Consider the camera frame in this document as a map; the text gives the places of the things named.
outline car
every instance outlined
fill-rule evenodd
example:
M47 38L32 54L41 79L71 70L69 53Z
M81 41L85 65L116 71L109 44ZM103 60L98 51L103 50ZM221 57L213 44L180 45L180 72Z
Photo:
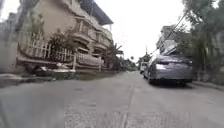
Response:
M162 80L186 84L193 79L192 61L180 55L153 56L143 77L151 84Z
M145 71L145 68L147 67L148 62L141 62L140 63L140 74L143 74Z

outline power line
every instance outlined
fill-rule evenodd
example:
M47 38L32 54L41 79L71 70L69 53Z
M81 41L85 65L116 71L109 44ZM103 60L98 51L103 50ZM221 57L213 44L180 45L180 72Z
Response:
M169 33L169 35L166 37L166 39L158 46L158 48L156 48L149 55L152 55L154 52L156 52L159 49L159 47L161 47L163 45L163 43L171 36L171 34L174 32L174 30L177 28L177 26L181 23L181 21L185 18L186 15L187 15L187 12L182 16L182 18L180 19L180 21L174 26L173 30Z

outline concrete wall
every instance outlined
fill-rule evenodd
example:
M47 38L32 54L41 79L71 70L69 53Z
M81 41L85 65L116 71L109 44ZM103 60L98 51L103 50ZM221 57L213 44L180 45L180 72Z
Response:
M105 33L107 35L107 37L112 40L111 32L108 31L107 29L103 28L101 25L99 25L99 23L98 23L98 21L96 20L95 17L90 16L86 11L81 9L79 3L76 0L73 0L72 2L71 2L71 0L62 0L62 1L69 7L69 9L71 11L73 11L77 15L84 16L88 21L90 21L92 23L92 25L96 29Z
M224 32L218 33L215 38L213 40L214 47L219 50L220 54L224 55Z
M43 16L46 37L50 37L57 29L63 32L74 28L77 23L74 15L54 2L53 0L40 0L34 8L37 15L42 14Z
M17 43L0 39L0 72L16 72Z

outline car rear bumper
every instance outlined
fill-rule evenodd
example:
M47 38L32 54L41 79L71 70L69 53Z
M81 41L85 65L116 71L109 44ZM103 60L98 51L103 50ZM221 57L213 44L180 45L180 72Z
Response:
M169 79L169 80L186 80L191 81L192 71L188 69L166 69L156 71L155 79Z

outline street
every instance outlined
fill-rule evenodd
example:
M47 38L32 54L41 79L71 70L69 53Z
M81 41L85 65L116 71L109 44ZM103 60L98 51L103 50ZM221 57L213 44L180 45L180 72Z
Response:
M152 86L139 72L0 90L3 128L223 128L224 93Z

